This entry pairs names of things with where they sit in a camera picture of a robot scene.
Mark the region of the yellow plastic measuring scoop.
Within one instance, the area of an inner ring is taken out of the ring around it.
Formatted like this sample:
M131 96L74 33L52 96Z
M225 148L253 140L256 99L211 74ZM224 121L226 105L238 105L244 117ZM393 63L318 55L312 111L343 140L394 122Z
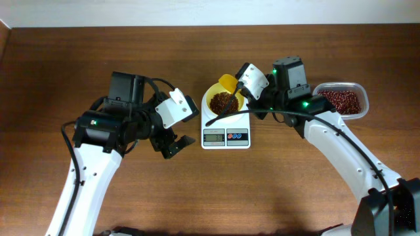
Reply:
M219 83L228 92L234 93L237 88L238 80L230 74L224 74L219 78Z

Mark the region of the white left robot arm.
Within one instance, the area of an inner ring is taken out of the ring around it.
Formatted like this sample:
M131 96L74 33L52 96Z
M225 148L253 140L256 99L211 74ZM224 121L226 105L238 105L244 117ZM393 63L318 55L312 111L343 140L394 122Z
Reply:
M108 186L124 156L149 140L164 159L194 143L172 129L199 114L196 103L178 88L168 94L155 78L113 72L108 95L61 133L71 155L70 168L47 235L92 235Z

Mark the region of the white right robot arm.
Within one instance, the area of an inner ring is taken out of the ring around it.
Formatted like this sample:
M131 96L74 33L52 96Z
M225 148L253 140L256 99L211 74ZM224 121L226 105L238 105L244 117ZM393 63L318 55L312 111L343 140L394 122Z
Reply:
M236 74L242 94L259 119L280 113L287 126L315 146L334 166L358 202L353 223L320 235L419 236L419 179L403 179L355 137L335 107L313 95L298 56L276 60L271 73L246 63Z

